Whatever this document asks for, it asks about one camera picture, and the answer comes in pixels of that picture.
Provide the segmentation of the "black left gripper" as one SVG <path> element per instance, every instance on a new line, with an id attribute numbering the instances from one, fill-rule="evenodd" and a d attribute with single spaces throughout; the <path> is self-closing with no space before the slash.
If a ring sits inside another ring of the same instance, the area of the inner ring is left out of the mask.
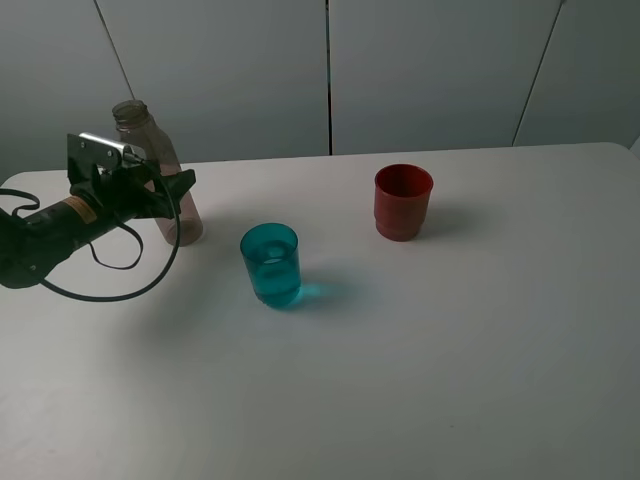
<path id="1" fill-rule="evenodd" d="M 196 183 L 193 170 L 162 172 L 143 161 L 129 168 L 100 172 L 95 165 L 67 161 L 70 193 L 84 200 L 99 218 L 175 218 Z"/>

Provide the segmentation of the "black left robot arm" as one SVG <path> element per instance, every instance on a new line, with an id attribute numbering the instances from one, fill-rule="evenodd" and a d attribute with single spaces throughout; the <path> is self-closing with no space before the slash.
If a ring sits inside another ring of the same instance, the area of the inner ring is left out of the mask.
<path id="1" fill-rule="evenodd" d="M 75 251 L 131 219 L 174 219 L 196 183 L 195 172 L 162 176 L 149 161 L 100 170 L 89 161 L 68 162 L 70 196 L 46 208 L 36 197 L 3 189 L 34 203 L 1 213 L 1 285 L 23 289 L 43 283 Z"/>

